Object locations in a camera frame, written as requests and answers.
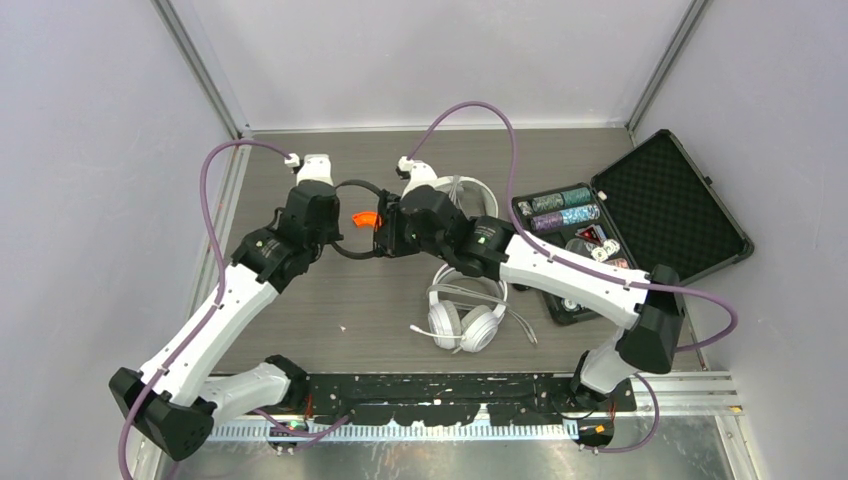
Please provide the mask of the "black on-ear headphones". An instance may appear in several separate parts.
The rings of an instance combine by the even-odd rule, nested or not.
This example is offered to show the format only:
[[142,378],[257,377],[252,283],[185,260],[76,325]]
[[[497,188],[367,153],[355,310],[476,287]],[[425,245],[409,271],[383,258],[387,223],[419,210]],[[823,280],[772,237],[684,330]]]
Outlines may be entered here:
[[[340,182],[336,186],[336,189],[346,186],[355,186],[368,190],[369,192],[373,193],[379,200],[383,200],[384,197],[387,195],[386,190],[377,187],[371,182],[361,179],[345,180],[343,182]],[[363,211],[355,213],[352,215],[352,221],[357,228],[370,227],[374,233],[377,233],[378,229],[382,226],[382,216],[378,211]],[[337,241],[331,242],[331,246],[338,254],[340,254],[344,258],[351,260],[369,260],[374,258],[380,258],[383,256],[383,253],[380,251],[376,240],[372,241],[372,248],[366,252],[354,252],[347,250],[341,247]]]

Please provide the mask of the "large white grey headphones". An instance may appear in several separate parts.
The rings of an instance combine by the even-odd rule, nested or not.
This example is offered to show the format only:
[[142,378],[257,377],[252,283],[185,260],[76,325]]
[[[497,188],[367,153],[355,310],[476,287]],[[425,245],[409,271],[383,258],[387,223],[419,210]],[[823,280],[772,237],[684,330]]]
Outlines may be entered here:
[[476,178],[462,175],[439,177],[434,189],[447,194],[450,201],[467,216],[499,217],[497,197],[488,185]]

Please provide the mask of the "small white headphones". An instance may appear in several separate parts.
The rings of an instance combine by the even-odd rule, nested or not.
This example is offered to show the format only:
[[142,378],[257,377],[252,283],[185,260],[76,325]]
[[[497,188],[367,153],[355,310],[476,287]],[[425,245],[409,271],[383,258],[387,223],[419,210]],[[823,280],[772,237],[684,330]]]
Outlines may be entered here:
[[496,336],[508,310],[505,282],[468,277],[447,264],[434,274],[426,297],[427,329],[411,325],[410,330],[453,353],[483,350]]

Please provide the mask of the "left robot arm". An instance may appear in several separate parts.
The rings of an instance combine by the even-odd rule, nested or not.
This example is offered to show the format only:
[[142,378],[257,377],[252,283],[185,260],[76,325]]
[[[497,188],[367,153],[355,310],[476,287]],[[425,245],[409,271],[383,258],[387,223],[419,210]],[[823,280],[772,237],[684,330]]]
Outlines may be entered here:
[[246,326],[340,239],[339,211],[334,186],[299,182],[272,222],[243,238],[223,283],[178,334],[139,370],[121,367],[111,377],[125,419],[172,460],[193,455],[214,427],[245,413],[275,406],[293,414],[305,405],[307,374],[281,355],[225,379],[209,375]]

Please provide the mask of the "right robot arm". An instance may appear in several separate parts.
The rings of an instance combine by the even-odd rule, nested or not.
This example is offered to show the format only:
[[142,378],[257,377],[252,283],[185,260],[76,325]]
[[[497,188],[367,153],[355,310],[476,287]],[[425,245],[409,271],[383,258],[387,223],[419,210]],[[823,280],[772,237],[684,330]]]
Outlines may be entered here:
[[374,241],[383,256],[428,253],[468,277],[571,299],[615,323],[617,332],[584,353],[572,376],[569,395],[584,410],[598,409],[635,373],[672,369],[684,309],[668,267],[646,273],[580,257],[497,217],[467,216],[428,185],[384,195]]

